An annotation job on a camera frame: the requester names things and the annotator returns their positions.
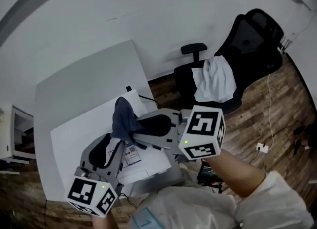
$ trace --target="wooden floor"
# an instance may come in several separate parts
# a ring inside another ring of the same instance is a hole
[[[257,154],[255,145],[258,142],[270,146],[269,153],[259,154],[252,164],[267,172],[277,170],[309,208],[317,196],[317,188],[308,185],[310,173],[317,168],[317,152],[301,149],[293,156],[293,130],[314,121],[312,105],[295,69],[284,58],[283,67],[269,79],[272,98],[270,115],[274,133],[272,145],[266,82],[267,77],[264,77],[249,86],[244,92],[242,106],[225,116],[227,131],[223,147],[249,162]],[[150,84],[153,96],[163,107],[180,109],[182,102],[179,94],[173,92],[174,86],[173,78]],[[197,170],[200,165],[189,163],[188,166]],[[5,221],[17,228],[44,228],[46,224],[52,229],[91,228],[90,216],[78,212],[67,203],[46,203],[35,161],[30,165],[15,165],[13,170],[20,171],[21,175],[0,175],[1,228],[6,228],[3,227]],[[225,193],[233,194],[230,189],[226,189]],[[126,227],[133,211],[134,208],[127,203],[112,209],[120,228]]]

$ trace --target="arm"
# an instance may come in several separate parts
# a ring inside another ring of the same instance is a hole
[[[219,156],[204,159],[237,195],[247,197],[264,181],[266,173],[222,150]]]
[[[94,229],[119,229],[114,215],[109,212],[105,218],[91,216]]]

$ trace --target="white cube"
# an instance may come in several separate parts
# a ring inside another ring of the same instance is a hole
[[[178,147],[189,160],[217,156],[225,130],[222,109],[194,105]]]
[[[73,176],[70,180],[65,199],[77,210],[105,217],[118,198],[110,183]]]

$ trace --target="cable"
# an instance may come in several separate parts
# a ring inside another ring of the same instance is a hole
[[[251,164],[251,162],[258,156],[259,153],[260,153],[260,148],[258,148],[257,154],[250,160],[249,164]]]
[[[45,214],[46,214],[46,203],[47,199],[45,198],[45,205],[44,205],[44,214],[43,214],[43,219],[44,219],[44,228],[46,228],[48,225],[46,224],[46,219],[45,219]]]
[[[120,195],[125,196],[125,197],[127,198],[127,202],[128,202],[131,206],[133,206],[135,209],[137,209],[137,206],[136,206],[134,203],[132,203],[132,202],[130,201],[130,197],[128,197],[126,194],[123,194],[123,193],[121,193]]]
[[[298,37],[300,34],[302,34],[303,32],[306,31],[306,29],[307,29],[307,28],[310,26],[310,24],[312,23],[312,21],[313,21],[315,15],[316,15],[316,12],[313,14],[311,20],[309,21],[309,23],[308,23],[308,25],[305,27],[305,29],[304,29],[303,31],[299,32],[299,33],[295,36],[295,38],[293,39],[292,43],[297,39],[297,37]]]
[[[292,125],[286,126],[284,128],[281,128],[279,131],[277,131],[273,136],[276,136],[277,134],[281,133],[282,131],[286,130],[287,128],[291,128],[293,127],[295,124],[299,123],[300,125],[302,125],[302,123],[299,120],[296,120],[296,122]],[[271,137],[269,136],[265,141],[264,141],[264,145],[266,144],[267,140],[270,139]]]
[[[147,97],[144,97],[144,96],[141,96],[141,95],[139,95],[141,98],[143,98],[143,99],[146,99],[146,100],[152,100],[152,101],[154,101],[156,104],[158,104],[158,107],[159,108],[162,108],[162,106],[160,105],[160,103],[159,102],[157,102],[156,100],[154,100],[154,99],[150,99],[150,98],[147,98]]]
[[[271,117],[270,117],[270,112],[271,112],[271,107],[272,107],[272,98],[271,98],[271,89],[270,89],[269,83],[268,83],[270,76],[271,76],[271,74],[268,75],[268,77],[267,77],[267,87],[268,87],[268,92],[269,92],[268,122],[269,122],[269,127],[271,129],[272,145],[271,145],[271,147],[268,148],[268,150],[270,150],[274,146],[274,135],[273,135],[273,131],[272,131],[272,123],[271,123]]]

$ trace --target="chair backrest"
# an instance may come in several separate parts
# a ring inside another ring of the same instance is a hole
[[[239,97],[250,84],[282,66],[277,47],[245,15],[237,16],[228,38],[215,53],[215,56],[219,55],[223,55],[231,66]]]
[[[265,40],[270,40],[271,43],[278,47],[284,37],[284,32],[273,18],[260,9],[250,10],[246,17],[255,23],[254,26],[258,26],[262,30]]]

